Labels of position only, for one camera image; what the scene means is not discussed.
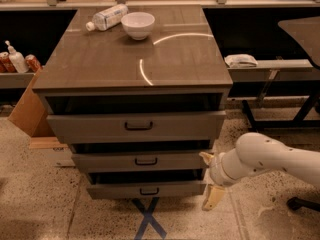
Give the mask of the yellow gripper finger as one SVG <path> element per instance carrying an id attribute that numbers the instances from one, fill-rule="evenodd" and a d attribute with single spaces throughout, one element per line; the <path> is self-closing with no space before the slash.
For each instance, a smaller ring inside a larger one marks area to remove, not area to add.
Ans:
<path id="1" fill-rule="evenodd" d="M 202 204 L 203 211 L 214 209 L 222 200 L 225 193 L 225 188 L 213 184 L 208 184 L 206 188 L 206 196 Z"/>
<path id="2" fill-rule="evenodd" d="M 203 159 L 204 163 L 208 166 L 212 165 L 212 162 L 214 160 L 214 155 L 207 152 L 200 152 L 199 156 Z"/>

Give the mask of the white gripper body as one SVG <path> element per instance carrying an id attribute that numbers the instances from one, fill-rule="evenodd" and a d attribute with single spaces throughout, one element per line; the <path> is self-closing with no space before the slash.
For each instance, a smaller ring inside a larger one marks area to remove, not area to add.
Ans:
<path id="1" fill-rule="evenodd" d="M 235 149 L 214 155 L 209 164 L 209 175 L 218 186 L 232 186 L 246 177 L 248 172 Z"/>

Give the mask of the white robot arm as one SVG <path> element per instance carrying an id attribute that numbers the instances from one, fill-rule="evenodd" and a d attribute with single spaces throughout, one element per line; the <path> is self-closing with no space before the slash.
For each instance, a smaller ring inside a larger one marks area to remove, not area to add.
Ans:
<path id="1" fill-rule="evenodd" d="M 214 155 L 200 152 L 213 181 L 207 186 L 204 210 L 213 209 L 222 199 L 226 187 L 242 178 L 271 170 L 283 171 L 316 188 L 320 187 L 320 153 L 286 146 L 266 135 L 249 132 L 241 135 L 235 147 Z"/>

